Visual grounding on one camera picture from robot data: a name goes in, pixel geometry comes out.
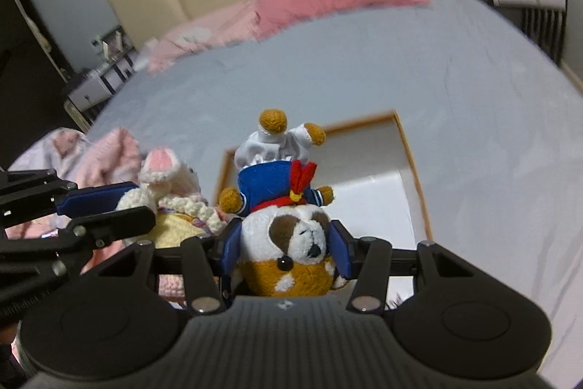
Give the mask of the sailor dog plush toy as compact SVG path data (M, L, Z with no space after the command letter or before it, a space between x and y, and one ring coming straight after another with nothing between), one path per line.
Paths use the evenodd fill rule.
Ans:
M326 141L315 123L287 125L283 110L263 110L257 129L235 150L237 184L218 204L241 220L233 288L261 297L322 296L347 284L331 256L332 187L313 187L309 151Z

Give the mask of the cream crochet bunny doll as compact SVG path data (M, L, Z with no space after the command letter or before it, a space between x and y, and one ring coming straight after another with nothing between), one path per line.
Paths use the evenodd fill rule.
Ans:
M151 150L138 174L138 186L118 201L118 210L145 206L156 224L143 237L158 249L173 248L191 237L210 237L226 226L226 217L208 204L197 173L168 147Z

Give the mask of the pink quilt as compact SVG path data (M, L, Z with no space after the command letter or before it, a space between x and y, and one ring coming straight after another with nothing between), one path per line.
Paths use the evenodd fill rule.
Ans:
M163 198L201 197L197 174L168 147L138 150L136 139L124 128L108 132L95 143L74 130L60 128L32 145L10 167L11 171L53 169L61 179L80 188L133 182L138 191L133 206L156 211L156 225L145 238L156 248L177 247L197 233L193 215L160 203Z

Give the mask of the orange cardboard storage box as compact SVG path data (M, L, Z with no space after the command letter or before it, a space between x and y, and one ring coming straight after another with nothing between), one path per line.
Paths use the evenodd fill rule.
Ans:
M324 208L330 219L340 220L356 238L381 238L405 249L430 237L423 191L398 114L322 128L325 143L309 151L317 166L311 184L332 187L334 201ZM237 148L227 157L218 200L224 188L237 184Z

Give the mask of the white left nightstand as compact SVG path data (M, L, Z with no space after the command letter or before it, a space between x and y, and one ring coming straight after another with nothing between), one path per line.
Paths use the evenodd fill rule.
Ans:
M91 41L101 63L83 69L65 87L64 109L83 132L136 72L137 52L121 26Z

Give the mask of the grey bed sheet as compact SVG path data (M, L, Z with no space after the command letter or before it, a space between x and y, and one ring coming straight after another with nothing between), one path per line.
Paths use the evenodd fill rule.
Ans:
M133 75L90 129L167 145L204 192L262 110L321 125L395 110L437 241L535 300L552 324L544 378L582 377L582 96L478 0L369 9Z

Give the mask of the light pink pillow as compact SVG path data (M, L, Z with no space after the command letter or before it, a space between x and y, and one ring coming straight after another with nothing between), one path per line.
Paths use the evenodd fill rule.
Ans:
M167 71L179 58L257 39L256 2L247 0L205 14L172 28L157 39L147 70Z

